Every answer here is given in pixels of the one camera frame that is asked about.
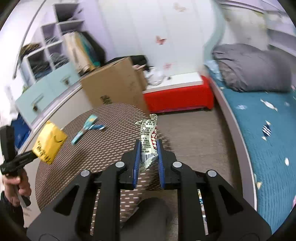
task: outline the shelf unit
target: shelf unit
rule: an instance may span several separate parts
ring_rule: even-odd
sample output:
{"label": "shelf unit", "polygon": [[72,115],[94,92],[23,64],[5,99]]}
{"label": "shelf unit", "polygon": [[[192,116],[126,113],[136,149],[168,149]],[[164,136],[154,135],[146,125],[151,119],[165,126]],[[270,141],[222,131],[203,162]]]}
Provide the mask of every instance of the shelf unit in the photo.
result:
{"label": "shelf unit", "polygon": [[257,12],[263,13],[262,6],[257,0],[249,0],[249,2],[246,3],[244,0],[235,0],[235,1],[229,1],[229,0],[218,0],[219,4],[222,5],[229,5],[229,6],[235,6],[235,7],[242,7],[247,8],[251,10],[255,10]]}
{"label": "shelf unit", "polygon": [[[32,71],[32,63],[35,61],[48,61],[51,70],[54,71],[54,63],[50,59],[52,53],[60,53],[68,56],[66,46],[63,41],[63,35],[70,31],[84,31],[84,20],[79,19],[79,3],[56,3],[53,4],[53,13],[47,13],[50,20],[54,22],[45,23],[34,34],[34,42],[41,44],[41,48],[29,53],[23,58],[21,72],[28,86],[37,82]],[[46,38],[55,36],[56,42],[46,43]]]}
{"label": "shelf unit", "polygon": [[282,31],[268,30],[269,44],[296,57],[296,37]]}
{"label": "shelf unit", "polygon": [[267,29],[282,32],[296,37],[296,28],[293,24],[270,20],[266,22],[266,27]]}
{"label": "shelf unit", "polygon": [[[97,0],[51,5],[31,40],[31,43],[40,43],[41,47],[24,56],[20,65],[22,77],[29,88],[15,103],[31,128],[38,124],[45,113],[54,109],[59,100],[79,86],[80,76],[71,59],[69,63],[55,68],[50,58],[53,53],[70,56],[63,37],[68,31],[87,31],[104,48],[106,61],[117,56],[109,32],[105,28]],[[53,36],[57,38],[55,42],[45,42],[46,38]],[[38,81],[32,71],[32,64],[36,61],[48,61],[51,69],[49,74]]]}

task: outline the yellow mailer bag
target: yellow mailer bag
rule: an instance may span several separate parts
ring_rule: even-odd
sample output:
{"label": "yellow mailer bag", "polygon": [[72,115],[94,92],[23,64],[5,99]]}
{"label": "yellow mailer bag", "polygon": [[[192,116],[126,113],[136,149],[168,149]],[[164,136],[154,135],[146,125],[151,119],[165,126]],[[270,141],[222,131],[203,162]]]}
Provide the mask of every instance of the yellow mailer bag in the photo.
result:
{"label": "yellow mailer bag", "polygon": [[62,130],[60,130],[55,124],[47,121],[39,134],[32,151],[41,161],[51,164],[66,138],[67,135]]}

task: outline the round table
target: round table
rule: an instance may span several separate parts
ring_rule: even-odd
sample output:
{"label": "round table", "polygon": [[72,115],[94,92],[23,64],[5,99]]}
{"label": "round table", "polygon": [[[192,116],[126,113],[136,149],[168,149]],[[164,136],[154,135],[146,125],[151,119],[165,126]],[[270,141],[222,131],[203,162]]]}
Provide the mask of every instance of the round table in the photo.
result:
{"label": "round table", "polygon": [[[71,140],[82,129],[90,115],[98,117],[96,124],[104,124],[104,130],[90,130],[73,146]],[[68,125],[63,131],[67,140],[63,144],[51,165],[40,162],[35,186],[36,199],[40,210],[44,209],[67,184],[83,169],[92,172],[102,171],[109,165],[120,161],[123,153],[133,150],[136,139],[140,139],[140,128],[135,122],[147,116],[129,104],[108,104],[87,111]],[[157,138],[162,139],[163,146],[170,150],[167,138],[157,130]],[[125,222],[140,202],[143,191],[159,190],[157,164],[139,175],[136,189],[121,190],[120,221]],[[93,214],[91,233],[95,213]]]}

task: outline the gray floor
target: gray floor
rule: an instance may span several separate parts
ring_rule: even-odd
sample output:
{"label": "gray floor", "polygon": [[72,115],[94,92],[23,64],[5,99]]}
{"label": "gray floor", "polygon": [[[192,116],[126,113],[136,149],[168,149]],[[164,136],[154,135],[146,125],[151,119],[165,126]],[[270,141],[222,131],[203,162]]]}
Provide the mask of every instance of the gray floor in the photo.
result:
{"label": "gray floor", "polygon": [[[216,170],[236,190],[242,192],[239,166],[227,123],[217,103],[212,111],[176,112],[158,115],[157,128],[171,142],[178,161],[193,170]],[[177,192],[150,191],[144,198],[159,197],[172,212],[167,240],[178,240]]]}

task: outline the plastic bag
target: plastic bag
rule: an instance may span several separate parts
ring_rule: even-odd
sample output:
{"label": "plastic bag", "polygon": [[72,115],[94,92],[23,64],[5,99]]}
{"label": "plastic bag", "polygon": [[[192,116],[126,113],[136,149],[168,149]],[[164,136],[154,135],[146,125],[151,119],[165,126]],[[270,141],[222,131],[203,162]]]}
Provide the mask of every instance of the plastic bag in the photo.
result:
{"label": "plastic bag", "polygon": [[159,85],[164,80],[165,74],[162,71],[157,70],[156,67],[149,67],[149,70],[150,71],[143,71],[148,84]]}
{"label": "plastic bag", "polygon": [[41,161],[51,164],[66,138],[67,135],[62,130],[55,124],[47,121],[37,137],[32,151]]}

